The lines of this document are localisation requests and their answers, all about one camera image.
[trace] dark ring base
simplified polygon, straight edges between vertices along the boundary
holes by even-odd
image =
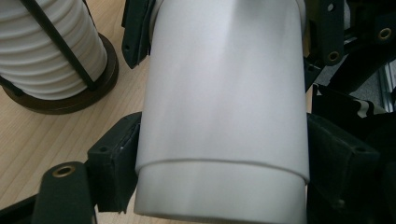
[[[113,45],[103,35],[99,34],[99,37],[101,38],[107,52],[107,65],[105,71],[95,81],[97,87],[95,91],[89,91],[86,89],[75,96],[55,101],[40,100],[28,94],[17,96],[7,88],[3,88],[4,91],[19,105],[42,114],[68,114],[93,105],[114,88],[119,76],[119,61]]]

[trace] screw hole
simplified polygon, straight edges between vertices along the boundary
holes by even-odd
[[[76,171],[76,167],[71,166],[71,165],[66,165],[58,168],[55,170],[52,175],[55,177],[64,177],[67,175],[71,175]]]
[[[108,151],[108,148],[107,148],[107,147],[101,147],[101,148],[99,148],[99,151],[101,151],[101,152],[107,152],[107,151]]]
[[[333,51],[329,54],[329,60],[331,62],[335,62],[338,60],[338,57],[340,57],[340,54],[337,51]]]
[[[330,4],[327,6],[327,11],[328,11],[328,12],[333,12],[333,11],[335,11],[335,4],[330,3]]]

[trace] white bellows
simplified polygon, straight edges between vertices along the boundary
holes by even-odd
[[[81,0],[38,0],[95,81],[106,68],[106,50]],[[62,100],[87,86],[20,1],[0,1],[0,76],[42,100]]]

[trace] wooden table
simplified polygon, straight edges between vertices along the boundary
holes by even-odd
[[[87,160],[88,149],[128,114],[141,111],[149,59],[130,69],[121,53],[120,26],[125,0],[87,0],[97,30],[116,49],[120,76],[115,89],[98,103],[75,113],[53,116],[29,111],[0,90],[0,209],[37,193],[41,176],[66,161]],[[97,214],[105,223],[187,223],[133,213]]]

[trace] white plastic tube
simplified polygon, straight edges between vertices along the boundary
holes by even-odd
[[[106,50],[81,0],[37,0],[92,80],[106,68]],[[20,1],[0,1],[0,76],[25,93],[61,100],[87,86]]]
[[[163,1],[137,155],[137,214],[305,223],[301,6]]]

